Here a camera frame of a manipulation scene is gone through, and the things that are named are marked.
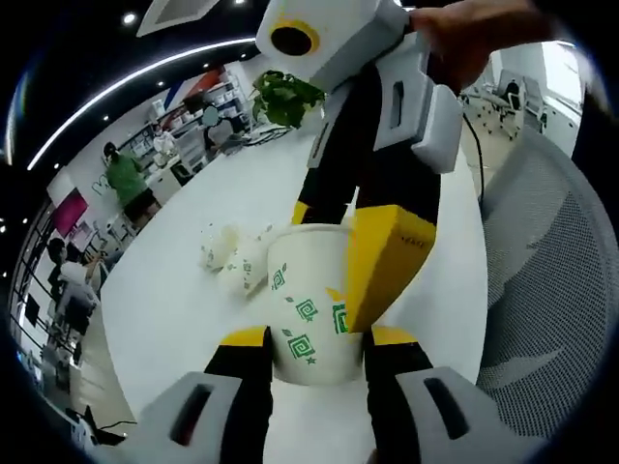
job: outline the ceiling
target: ceiling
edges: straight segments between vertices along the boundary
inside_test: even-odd
[[[255,36],[268,3],[245,0],[237,5],[235,0],[220,0],[198,21],[137,38],[139,20],[151,0],[12,2],[11,21],[16,24],[0,30],[5,44],[5,84],[0,89],[5,110],[0,111],[0,127],[7,126],[15,95],[19,110],[14,113],[12,165],[0,163],[0,218],[7,225],[7,232],[0,233],[0,275],[12,271],[26,230],[21,222],[40,208],[56,163],[68,163],[105,127],[160,92],[160,80],[171,85],[202,73],[205,62],[215,67],[239,59],[242,53],[250,59],[258,51],[253,44],[207,51],[144,74],[78,118],[35,168],[26,171],[50,136],[100,91],[144,66],[202,45]],[[122,17],[128,12],[135,13],[138,21],[125,26]]]

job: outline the white table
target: white table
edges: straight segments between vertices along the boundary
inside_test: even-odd
[[[287,223],[311,143],[292,132],[211,162],[170,199],[112,272],[103,287],[103,322],[137,417],[183,374],[203,370],[226,334],[261,323],[261,296],[242,307],[198,267],[202,236],[211,223],[237,223],[256,234],[269,223]],[[456,172],[443,178],[434,250],[384,319],[416,335],[436,365],[475,381],[486,294],[482,223],[460,153]],[[366,462],[375,444],[365,381],[329,389],[274,381],[272,391],[266,463]]]

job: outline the ceiling light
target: ceiling light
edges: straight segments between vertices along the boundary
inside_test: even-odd
[[[137,16],[135,15],[135,13],[127,13],[123,16],[123,24],[129,26],[130,24],[133,24],[136,19]]]
[[[214,50],[214,49],[217,49],[217,48],[223,48],[225,46],[239,45],[239,44],[249,44],[249,43],[254,43],[254,42],[255,42],[255,37],[247,37],[245,39],[237,39],[237,40],[234,40],[234,41],[211,43],[210,45],[199,46],[198,48],[193,48],[191,50],[183,51],[182,53],[177,53],[176,55],[168,56],[167,58],[163,58],[162,60],[160,60],[158,62],[155,62],[155,63],[153,63],[151,65],[148,65],[148,66],[142,68],[141,70],[137,70],[136,72],[132,72],[131,74],[126,75],[125,77],[123,77],[119,81],[114,82],[112,85],[110,85],[105,90],[100,92],[92,100],[90,100],[87,103],[85,103],[81,108],[79,108],[73,114],[73,116],[71,118],[69,118],[67,121],[65,121],[63,123],[63,125],[60,126],[60,128],[58,128],[56,130],[56,132],[51,135],[51,137],[47,140],[47,142],[43,145],[43,147],[41,147],[39,149],[39,151],[37,152],[35,157],[32,158],[32,160],[30,161],[30,164],[28,164],[28,170],[31,171],[32,168],[35,167],[37,162],[39,162],[39,160],[44,155],[44,153],[49,149],[51,144],[54,143],[56,141],[56,139],[60,136],[60,134],[62,132],[64,132],[64,131],[66,131],[67,128],[77,120],[77,118],[79,118],[82,114],[84,114],[86,111],[88,111],[95,104],[97,104],[98,102],[103,100],[109,94],[111,94],[112,92],[115,92],[116,90],[120,89],[122,86],[124,86],[125,84],[131,82],[132,80],[136,79],[137,77],[140,77],[141,75],[146,74],[146,73],[148,73],[148,72],[150,72],[152,70],[155,70],[156,68],[159,68],[159,67],[161,67],[163,65],[167,65],[168,63],[172,63],[172,62],[180,60],[182,58],[186,58],[188,56],[192,56],[192,55],[194,55],[196,53],[201,53],[203,51]]]

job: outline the curved light strip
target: curved light strip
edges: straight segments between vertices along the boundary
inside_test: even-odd
[[[217,48],[222,48],[222,47],[225,47],[225,46],[239,45],[239,44],[250,44],[250,43],[253,43],[253,42],[255,42],[255,37],[249,37],[249,38],[246,38],[246,39],[237,39],[235,41],[212,43],[210,45],[200,46],[198,48],[194,48],[194,49],[191,49],[191,50],[184,51],[184,52],[179,53],[177,55],[168,56],[167,58],[163,58],[162,60],[160,60],[160,61],[158,61],[156,63],[153,63],[152,65],[149,65],[149,66],[147,66],[145,68],[142,68],[141,70],[138,70],[136,72],[132,72],[131,74],[127,75],[126,77],[123,77],[118,82],[113,83],[112,85],[107,87],[105,90],[103,90],[101,93],[99,93],[96,97],[94,97],[92,100],[90,100],[89,102],[84,104],[81,108],[79,108],[74,113],[74,115],[71,118],[69,118],[67,121],[65,121],[65,123],[62,126],[60,126],[60,128],[58,128],[55,133],[53,133],[51,135],[51,137],[47,140],[47,142],[44,144],[44,146],[41,147],[41,149],[37,152],[37,155],[35,155],[35,157],[32,158],[32,160],[30,161],[30,164],[28,164],[28,170],[30,171],[30,170],[32,170],[33,167],[35,167],[37,162],[41,159],[41,157],[44,155],[44,153],[47,151],[47,149],[51,146],[51,144],[54,143],[54,141],[60,136],[60,134],[62,132],[64,132],[67,129],[68,126],[70,126],[72,123],[74,123],[77,118],[79,118],[82,114],[84,114],[86,111],[88,111],[92,106],[94,106],[95,104],[100,102],[102,99],[107,97],[109,94],[111,94],[112,92],[120,89],[123,85],[127,84],[128,82],[131,82],[136,77],[140,77],[141,75],[146,74],[146,73],[148,73],[148,72],[158,68],[159,66],[163,66],[163,65],[166,65],[168,63],[172,63],[173,61],[180,60],[182,58],[194,55],[196,53],[201,53],[203,51],[209,51],[209,50],[215,50]]]

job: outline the floor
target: floor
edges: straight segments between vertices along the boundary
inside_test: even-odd
[[[487,125],[493,125],[495,115],[484,112],[474,102],[465,108],[471,123],[480,138],[484,158],[484,176],[487,184],[492,176],[507,159],[514,142],[501,130],[488,133]],[[462,124],[462,149],[471,168],[476,191],[481,191],[479,155],[475,140],[469,128]],[[113,424],[117,421],[134,421],[127,400],[118,383],[111,362],[105,332],[102,311],[97,308],[92,316],[90,327],[82,341],[83,356],[80,369],[72,371],[72,403],[78,412],[90,405],[97,426]],[[119,424],[108,431],[123,434],[131,433],[133,425]]]

